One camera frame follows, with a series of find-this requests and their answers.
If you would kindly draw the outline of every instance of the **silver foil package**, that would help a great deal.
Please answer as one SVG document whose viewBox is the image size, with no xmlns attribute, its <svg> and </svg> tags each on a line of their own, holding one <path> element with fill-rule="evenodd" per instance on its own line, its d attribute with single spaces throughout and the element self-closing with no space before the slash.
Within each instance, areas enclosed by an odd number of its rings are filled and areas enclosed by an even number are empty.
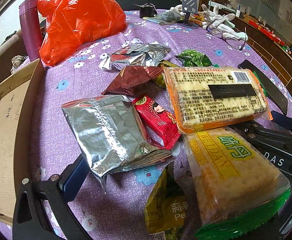
<svg viewBox="0 0 292 240">
<path fill-rule="evenodd" d="M 106 191 L 106 176 L 153 165 L 171 156 L 152 143 L 139 115 L 124 95 L 75 100 L 62 105 L 91 171 Z"/>
<path fill-rule="evenodd" d="M 170 48 L 161 44 L 135 44 L 116 51 L 104 59 L 99 68 L 122 70 L 126 65 L 156 67 L 169 52 Z"/>
</svg>

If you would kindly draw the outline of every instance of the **purple floral tablecloth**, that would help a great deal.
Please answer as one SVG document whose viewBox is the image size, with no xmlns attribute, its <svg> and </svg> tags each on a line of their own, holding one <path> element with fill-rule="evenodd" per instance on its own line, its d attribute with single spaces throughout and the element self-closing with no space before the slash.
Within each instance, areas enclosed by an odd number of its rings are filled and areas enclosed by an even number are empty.
<svg viewBox="0 0 292 240">
<path fill-rule="evenodd" d="M 33 181 L 47 180 L 52 174 L 60 174 L 80 155 L 78 143 L 66 122 L 61 105 L 79 98 L 99 96 L 118 73 L 102 71 L 99 68 L 100 62 L 129 44 L 163 43 L 171 48 L 171 53 L 165 59 L 177 65 L 180 62 L 174 55 L 185 49 L 203 52 L 213 64 L 217 63 L 219 66 L 237 67 L 248 59 L 282 91 L 288 99 L 287 115 L 292 117 L 291 95 L 249 45 L 243 51 L 237 51 L 201 28 L 189 29 L 178 24 L 160 26 L 140 19 L 138 11 L 125 13 L 125 30 L 114 36 L 87 42 L 71 57 L 55 67 L 47 67 L 46 76 L 38 91 L 31 124 L 29 165 Z M 164 108 L 171 110 L 166 90 L 147 83 L 141 87 L 139 94 L 142 93 L 147 93 Z M 268 104 L 271 110 L 281 112 L 272 101 L 268 100 Z M 280 129 L 270 121 L 257 121 L 267 128 Z M 175 156 L 174 177 L 184 190 L 189 206 L 182 239 L 193 239 L 193 234 L 200 225 L 200 216 L 182 141 L 177 142 L 172 153 Z M 145 227 L 144 207 L 165 165 L 163 163 L 110 175 L 107 179 L 106 195 L 97 180 L 89 174 L 76 199 L 69 206 L 94 240 L 151 240 L 153 238 Z M 56 234 L 64 237 L 51 208 L 46 202 L 44 204 Z M 10 226 L 0 222 L 0 230 L 7 239 L 12 239 Z"/>
</svg>

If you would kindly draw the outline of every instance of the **black smartphone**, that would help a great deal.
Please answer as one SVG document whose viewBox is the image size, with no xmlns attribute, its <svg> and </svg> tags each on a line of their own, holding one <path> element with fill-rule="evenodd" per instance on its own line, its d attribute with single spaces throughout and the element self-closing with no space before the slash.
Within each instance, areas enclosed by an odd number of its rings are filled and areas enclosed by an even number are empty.
<svg viewBox="0 0 292 240">
<path fill-rule="evenodd" d="M 257 76 L 259 77 L 260 81 L 264 85 L 267 97 L 273 101 L 276 106 L 282 111 L 284 115 L 287 115 L 288 109 L 288 100 L 284 97 L 282 92 L 276 87 L 276 85 L 269 79 L 267 76 L 262 73 L 254 64 L 252 64 L 249 60 L 244 60 L 242 63 L 238 65 L 238 68 L 241 69 L 250 69 L 252 72 L 256 72 Z"/>
</svg>

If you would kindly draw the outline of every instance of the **brown sofa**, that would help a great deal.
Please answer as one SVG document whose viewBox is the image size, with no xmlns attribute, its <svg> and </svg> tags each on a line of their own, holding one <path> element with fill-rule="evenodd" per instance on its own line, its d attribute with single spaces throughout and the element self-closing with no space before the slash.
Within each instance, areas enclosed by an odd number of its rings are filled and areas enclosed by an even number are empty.
<svg viewBox="0 0 292 240">
<path fill-rule="evenodd" d="M 22 31 L 18 31 L 0 46 L 0 83 L 11 75 L 11 60 L 17 55 L 27 56 Z"/>
</svg>

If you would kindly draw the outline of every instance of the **barcode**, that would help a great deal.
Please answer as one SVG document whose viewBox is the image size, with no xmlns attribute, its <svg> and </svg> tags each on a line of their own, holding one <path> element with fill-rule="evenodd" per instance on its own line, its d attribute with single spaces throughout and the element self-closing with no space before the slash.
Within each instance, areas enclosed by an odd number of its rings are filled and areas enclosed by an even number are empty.
<svg viewBox="0 0 292 240">
<path fill-rule="evenodd" d="M 237 82 L 248 82 L 250 83 L 250 79 L 245 72 L 233 72 L 236 77 Z"/>
<path fill-rule="evenodd" d="M 150 234 L 150 236 L 152 236 L 154 240 L 166 240 L 165 231 Z"/>
</svg>

